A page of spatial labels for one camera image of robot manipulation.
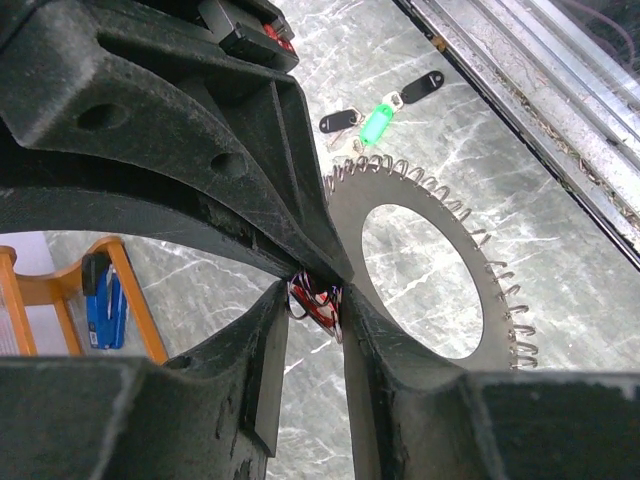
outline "key fob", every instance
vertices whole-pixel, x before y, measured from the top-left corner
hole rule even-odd
[[[358,112],[353,108],[341,112],[332,113],[320,120],[320,131],[322,133],[339,132],[353,127],[358,123]]]
[[[444,84],[444,75],[438,70],[427,73],[402,89],[400,97],[404,103],[412,104],[435,92]]]

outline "blue plastic clip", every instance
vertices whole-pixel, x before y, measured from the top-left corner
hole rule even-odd
[[[107,254],[91,253],[82,258],[82,292],[87,303],[91,347],[122,348],[127,299]]]

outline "purple cable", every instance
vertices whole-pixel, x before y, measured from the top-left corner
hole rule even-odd
[[[631,38],[631,35],[629,35],[629,33],[624,28],[622,28],[620,25],[618,25],[616,22],[611,20],[606,15],[603,15],[602,13],[598,12],[597,10],[594,10],[591,7],[587,7],[586,5],[582,5],[581,3],[576,2],[576,0],[560,0],[560,1],[566,5],[569,5],[575,8],[576,10],[582,10],[583,12],[588,13],[589,15],[597,18],[601,22],[606,23],[611,28],[613,28],[616,32],[618,32],[622,36],[622,38],[624,38],[624,41],[626,42],[627,47],[629,48],[629,63],[627,63],[626,68],[628,70],[633,70],[633,65],[636,60],[636,47],[635,47],[635,44],[633,43],[633,38]]]

